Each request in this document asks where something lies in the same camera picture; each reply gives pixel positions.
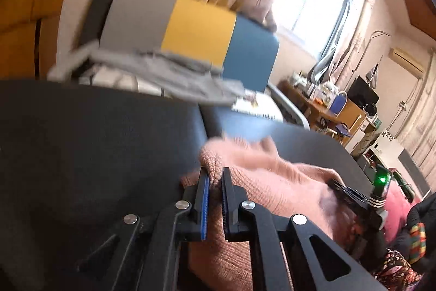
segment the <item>wooden desk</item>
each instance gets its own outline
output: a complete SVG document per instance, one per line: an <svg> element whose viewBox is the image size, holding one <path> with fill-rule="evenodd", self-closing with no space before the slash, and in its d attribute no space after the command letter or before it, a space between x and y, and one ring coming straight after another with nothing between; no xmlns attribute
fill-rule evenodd
<svg viewBox="0 0 436 291"><path fill-rule="evenodd" d="M311 129L317 126L316 123L320 117L324 117L324 119L333 122L334 124L340 124L342 122L340 117L332 113L325 106L306 98L300 90L291 86L287 80L282 80L277 87L297 107L300 108L301 105L304 105L310 108L310 114L307 121L309 122Z"/></svg>

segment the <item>gray panel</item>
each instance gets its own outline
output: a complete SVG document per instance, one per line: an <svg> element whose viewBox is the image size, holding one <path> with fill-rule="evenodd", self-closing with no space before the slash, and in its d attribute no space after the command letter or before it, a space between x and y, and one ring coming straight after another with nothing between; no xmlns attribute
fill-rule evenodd
<svg viewBox="0 0 436 291"><path fill-rule="evenodd" d="M428 192L428 190L430 190L430 186L422 175L419 167L416 165L406 149L403 149L401 154L398 156L398 159L404 166L404 168L406 168L406 170L408 171L410 177L413 179L416 186L418 187L421 195L424 196Z"/></svg>
<svg viewBox="0 0 436 291"><path fill-rule="evenodd" d="M113 0L100 46L112 51L160 48L176 0Z"/></svg>

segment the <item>black monitor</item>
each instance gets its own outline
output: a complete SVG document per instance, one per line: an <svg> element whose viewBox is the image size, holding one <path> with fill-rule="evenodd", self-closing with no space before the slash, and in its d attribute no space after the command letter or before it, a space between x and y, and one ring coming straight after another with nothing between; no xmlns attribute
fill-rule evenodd
<svg viewBox="0 0 436 291"><path fill-rule="evenodd" d="M350 89L348 89L347 96L359 108L364 108L369 103L377 104L377 101L379 101L376 92L360 76L355 79Z"/></svg>

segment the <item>floor lamp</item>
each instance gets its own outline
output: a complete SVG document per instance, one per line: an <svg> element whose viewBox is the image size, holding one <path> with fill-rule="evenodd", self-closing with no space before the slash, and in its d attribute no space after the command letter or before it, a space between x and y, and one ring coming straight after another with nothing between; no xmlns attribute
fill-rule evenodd
<svg viewBox="0 0 436 291"><path fill-rule="evenodd" d="M362 57L360 57L359 63L357 64L356 68L354 68L352 70L352 75L350 76L350 79L347 82L347 85L345 86L346 88L348 87L348 84L350 83L350 81L353 78L354 73L358 70L360 64L362 63L363 57L365 57L366 51L368 50L369 44L371 43L372 39L375 39L376 37L382 36L382 35L387 35L387 36L391 36L391 34L388 34L387 32L381 31L381 30L375 30L371 36L369 37L369 41L365 47L365 50L363 51Z"/></svg>

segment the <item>pink knit sweater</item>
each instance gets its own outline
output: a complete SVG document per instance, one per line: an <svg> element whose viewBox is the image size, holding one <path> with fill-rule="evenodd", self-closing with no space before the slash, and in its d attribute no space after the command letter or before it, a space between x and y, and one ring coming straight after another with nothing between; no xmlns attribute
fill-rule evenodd
<svg viewBox="0 0 436 291"><path fill-rule="evenodd" d="M224 239L219 191L224 167L230 168L233 183L244 187L250 200L276 215L304 214L338 244L345 243L353 214L337 203L325 184L330 178L342 182L334 170L281 159L271 138L252 144L211 139L200 152L200 162L211 179L208 231L205 242L190 244L189 266L212 290L252 290L248 242ZM198 174L185 177L183 185L195 184Z"/></svg>

